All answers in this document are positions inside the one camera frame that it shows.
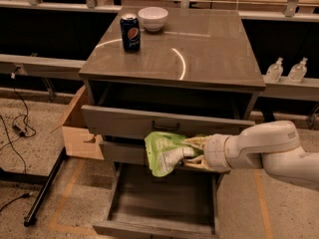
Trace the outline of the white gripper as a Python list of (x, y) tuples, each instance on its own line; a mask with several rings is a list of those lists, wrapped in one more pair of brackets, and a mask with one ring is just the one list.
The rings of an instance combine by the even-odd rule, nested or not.
[(230, 166), (225, 155), (225, 144), (228, 139), (229, 136), (224, 134), (214, 134), (209, 137), (200, 135), (185, 139), (183, 144), (203, 150), (204, 156), (184, 158), (183, 165), (206, 171), (228, 171)]

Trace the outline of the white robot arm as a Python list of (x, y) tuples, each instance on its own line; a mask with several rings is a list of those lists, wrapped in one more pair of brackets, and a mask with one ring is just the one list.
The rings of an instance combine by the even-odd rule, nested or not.
[(254, 125), (238, 135), (187, 138), (183, 143), (202, 150), (204, 163), (213, 171), (263, 169), (279, 181), (319, 190), (319, 153), (302, 147), (290, 120)]

